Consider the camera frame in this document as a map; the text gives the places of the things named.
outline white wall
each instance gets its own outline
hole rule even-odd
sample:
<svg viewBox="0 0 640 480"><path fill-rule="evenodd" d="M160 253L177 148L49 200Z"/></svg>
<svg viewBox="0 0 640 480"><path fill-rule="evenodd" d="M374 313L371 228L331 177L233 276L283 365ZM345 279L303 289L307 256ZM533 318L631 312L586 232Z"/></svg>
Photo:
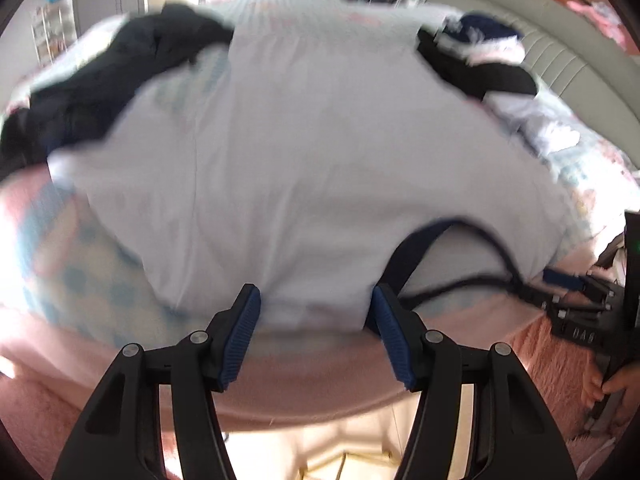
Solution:
<svg viewBox="0 0 640 480"><path fill-rule="evenodd" d="M24 0L0 36L0 111L16 84L38 69L31 17L47 0Z"/></svg>

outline bed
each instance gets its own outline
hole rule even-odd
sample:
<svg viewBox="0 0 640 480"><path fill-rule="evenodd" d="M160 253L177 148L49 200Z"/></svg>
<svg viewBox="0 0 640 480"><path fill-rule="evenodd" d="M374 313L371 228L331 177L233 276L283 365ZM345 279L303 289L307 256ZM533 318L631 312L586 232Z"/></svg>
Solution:
<svg viewBox="0 0 640 480"><path fill-rule="evenodd" d="M623 149L635 164L640 164L640 67L597 30L548 0L427 1L463 10L483 10L514 23L526 33L525 64L560 95L587 126ZM313 4L314 0L308 0L309 10ZM290 7L287 0L252 5L229 2L211 10L230 21L267 17L264 22L270 25L274 20L280 20L283 26L290 25L292 15L287 10ZM343 4L335 2L335 5L337 8ZM264 12L258 15L255 7ZM247 8L253 9L252 12L246 13ZM395 12L397 16L412 16L414 25L393 28L392 33L405 34L411 40L416 24L419 26L425 19L420 9ZM345 14L350 23L370 25L379 19L373 7L371 12L358 8ZM323 27L330 27L320 14L315 16L319 16L316 22L305 22L309 30L322 33ZM220 72L224 63L221 59L215 53L207 59L210 77L215 78ZM188 107L190 101L185 88L184 82L168 80L166 91L159 98L165 100L167 107ZM622 168L626 162L621 160L619 164ZM14 187L14 204L32 200L49 186L47 174L42 170L31 171L21 179L10 184ZM60 263L56 255L60 254L60 247L56 245L38 254L32 248L34 254L30 258L37 260L42 275L51 276L49 285L58 292L56 301L74 304L78 312L85 310L84 321L76 315L69 316L51 302L42 301L38 298L37 286L26 292L21 290L19 298L5 301L7 306L0 310L0 351L30 368L50 389L81 408L118 348L132 338L147 348L172 344L177 338L205 326L208 320L177 315L155 301L140 266L126 251L113 249L108 235L100 230L85 202L64 190L47 196L56 211L69 218L61 224L56 240L81 233L76 237L77 243L91 247L97 255L92 261L99 264L85 262L82 267L79 263L77 267L83 273L58 275L56 269ZM41 223L42 219L35 222L36 227ZM620 216L604 223L606 225L599 226L594 233L597 236L581 244L578 250L562 255L564 258L559 263L563 269L586 271L600 250L622 230ZM103 281L103 288L96 289L92 298L71 296L74 290L93 286L92 272L104 274L105 267L108 267L106 285ZM123 274L128 280L133 276L134 294L143 298L136 300L136 309L130 308L132 290L119 286ZM101 303L106 297L109 303ZM496 338L517 333L540 315L503 296L481 299L476 301L471 317L468 312L464 317L454 312L432 319L427 316L428 322L454 338L464 336L465 344L486 348ZM502 324L494 322L495 319L500 319ZM461 320L476 330L460 334ZM322 377L322 388L318 388L318 377ZM258 430L365 412L404 395L393 377L382 345L367 333L263 334L252 341L238 381L227 394L216 398L216 408L225 430Z"/></svg>

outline gray cushion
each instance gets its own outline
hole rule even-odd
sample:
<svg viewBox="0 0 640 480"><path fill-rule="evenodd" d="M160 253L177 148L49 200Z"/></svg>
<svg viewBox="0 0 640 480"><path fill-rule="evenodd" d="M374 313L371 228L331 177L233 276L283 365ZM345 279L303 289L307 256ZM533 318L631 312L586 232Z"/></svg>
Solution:
<svg viewBox="0 0 640 480"><path fill-rule="evenodd" d="M428 1L480 10L522 31L524 65L640 165L640 66L593 25L553 0Z"/></svg>

